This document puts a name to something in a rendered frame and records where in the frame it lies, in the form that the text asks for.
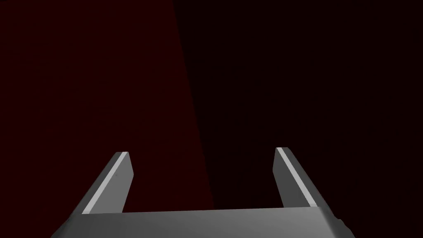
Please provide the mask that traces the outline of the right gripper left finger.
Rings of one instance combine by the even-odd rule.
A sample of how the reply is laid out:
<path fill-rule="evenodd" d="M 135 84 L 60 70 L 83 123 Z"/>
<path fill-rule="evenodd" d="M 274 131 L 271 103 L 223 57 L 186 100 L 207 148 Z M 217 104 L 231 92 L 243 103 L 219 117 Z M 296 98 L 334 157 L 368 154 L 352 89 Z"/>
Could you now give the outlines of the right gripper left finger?
<path fill-rule="evenodd" d="M 122 213 L 133 181 L 129 152 L 116 152 L 75 208 L 75 214 Z"/>

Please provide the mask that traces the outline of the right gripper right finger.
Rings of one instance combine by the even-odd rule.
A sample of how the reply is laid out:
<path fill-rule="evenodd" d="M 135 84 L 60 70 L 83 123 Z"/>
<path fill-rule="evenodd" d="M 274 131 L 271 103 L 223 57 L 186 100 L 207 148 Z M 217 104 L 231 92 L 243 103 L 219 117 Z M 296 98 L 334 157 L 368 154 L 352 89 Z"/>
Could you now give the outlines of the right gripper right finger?
<path fill-rule="evenodd" d="M 273 176 L 284 207 L 326 206 L 316 186 L 287 147 L 275 149 Z"/>

